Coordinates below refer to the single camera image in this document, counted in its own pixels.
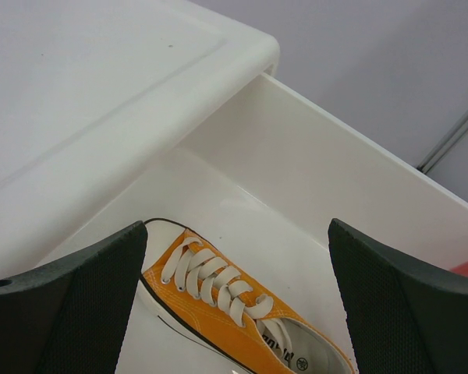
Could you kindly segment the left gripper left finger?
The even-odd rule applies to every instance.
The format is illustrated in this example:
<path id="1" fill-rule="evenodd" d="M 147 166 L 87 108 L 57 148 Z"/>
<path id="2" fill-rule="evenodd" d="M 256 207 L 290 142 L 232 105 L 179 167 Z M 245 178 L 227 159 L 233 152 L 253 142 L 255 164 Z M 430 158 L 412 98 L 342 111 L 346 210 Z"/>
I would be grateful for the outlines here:
<path id="1" fill-rule="evenodd" d="M 113 373 L 144 261 L 137 221 L 0 280 L 0 373 Z"/>

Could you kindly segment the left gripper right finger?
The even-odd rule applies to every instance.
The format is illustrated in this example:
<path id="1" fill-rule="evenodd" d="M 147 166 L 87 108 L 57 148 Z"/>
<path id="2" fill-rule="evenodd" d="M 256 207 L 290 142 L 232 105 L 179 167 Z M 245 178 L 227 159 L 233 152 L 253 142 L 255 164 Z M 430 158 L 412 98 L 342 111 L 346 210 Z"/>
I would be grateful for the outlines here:
<path id="1" fill-rule="evenodd" d="M 361 373 L 468 373 L 468 277 L 339 219 L 328 248 Z"/>

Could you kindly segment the orange sneaker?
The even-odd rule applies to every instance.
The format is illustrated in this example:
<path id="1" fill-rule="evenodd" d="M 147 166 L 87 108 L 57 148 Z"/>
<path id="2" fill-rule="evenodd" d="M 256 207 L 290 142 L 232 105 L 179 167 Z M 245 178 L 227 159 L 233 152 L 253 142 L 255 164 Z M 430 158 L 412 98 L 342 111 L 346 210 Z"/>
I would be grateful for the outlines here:
<path id="1" fill-rule="evenodd" d="M 250 373 L 351 373 L 311 326 L 207 239 L 151 218 L 137 294 L 167 326 Z"/>

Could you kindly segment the dark pink drawer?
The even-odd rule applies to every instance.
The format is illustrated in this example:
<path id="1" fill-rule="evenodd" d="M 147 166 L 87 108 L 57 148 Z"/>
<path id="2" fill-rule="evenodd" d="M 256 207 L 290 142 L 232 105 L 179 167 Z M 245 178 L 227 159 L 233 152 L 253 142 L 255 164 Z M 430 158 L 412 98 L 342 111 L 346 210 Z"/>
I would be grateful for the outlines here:
<path id="1" fill-rule="evenodd" d="M 468 261 L 467 202 L 269 76 L 154 155 L 46 260 L 154 217 L 204 236 L 349 358 L 333 219 L 444 269 Z"/>

